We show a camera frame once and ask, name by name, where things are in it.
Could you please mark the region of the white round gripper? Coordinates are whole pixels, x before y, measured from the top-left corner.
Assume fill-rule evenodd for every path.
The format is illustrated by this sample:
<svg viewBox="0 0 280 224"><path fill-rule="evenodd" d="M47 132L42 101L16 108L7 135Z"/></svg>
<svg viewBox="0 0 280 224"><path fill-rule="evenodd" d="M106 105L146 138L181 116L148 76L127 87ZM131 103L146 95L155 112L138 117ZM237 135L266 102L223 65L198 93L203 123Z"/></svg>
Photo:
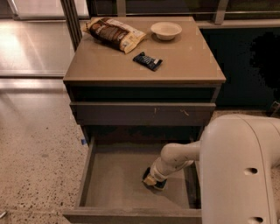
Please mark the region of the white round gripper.
<svg viewBox="0 0 280 224"><path fill-rule="evenodd" d="M162 158L157 158L150 167L150 173L143 178L143 182L147 186L154 186L157 181L163 182L168 179L171 173L172 167Z"/></svg>

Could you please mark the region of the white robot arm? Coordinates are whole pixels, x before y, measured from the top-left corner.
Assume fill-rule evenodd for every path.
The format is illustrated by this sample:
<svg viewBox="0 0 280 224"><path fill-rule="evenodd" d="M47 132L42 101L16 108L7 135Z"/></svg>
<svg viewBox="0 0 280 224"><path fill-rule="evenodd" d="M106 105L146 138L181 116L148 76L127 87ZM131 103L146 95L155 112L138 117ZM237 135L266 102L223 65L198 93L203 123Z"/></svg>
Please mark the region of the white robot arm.
<svg viewBox="0 0 280 224"><path fill-rule="evenodd" d="M279 118L222 115L200 140L166 144L143 182L163 189L171 174L198 161L203 224L277 224L271 169L279 160Z"/></svg>

